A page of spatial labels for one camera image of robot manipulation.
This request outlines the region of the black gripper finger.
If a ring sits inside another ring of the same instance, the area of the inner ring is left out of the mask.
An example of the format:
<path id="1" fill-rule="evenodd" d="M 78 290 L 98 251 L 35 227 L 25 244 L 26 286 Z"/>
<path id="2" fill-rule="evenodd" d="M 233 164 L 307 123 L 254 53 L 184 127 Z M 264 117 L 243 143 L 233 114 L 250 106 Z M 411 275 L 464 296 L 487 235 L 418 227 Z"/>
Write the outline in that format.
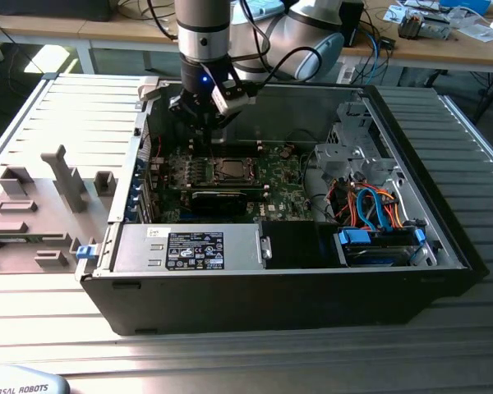
<path id="1" fill-rule="evenodd" d="M 168 110 L 203 143 L 209 142 L 209 112 L 199 94 L 179 94 L 171 98 Z"/>
<path id="2" fill-rule="evenodd" d="M 207 130 L 207 141 L 209 143 L 224 143 L 227 140 L 227 127 L 240 114 L 235 112 L 231 115 L 223 116 L 217 113 L 216 117 L 210 120 Z"/>

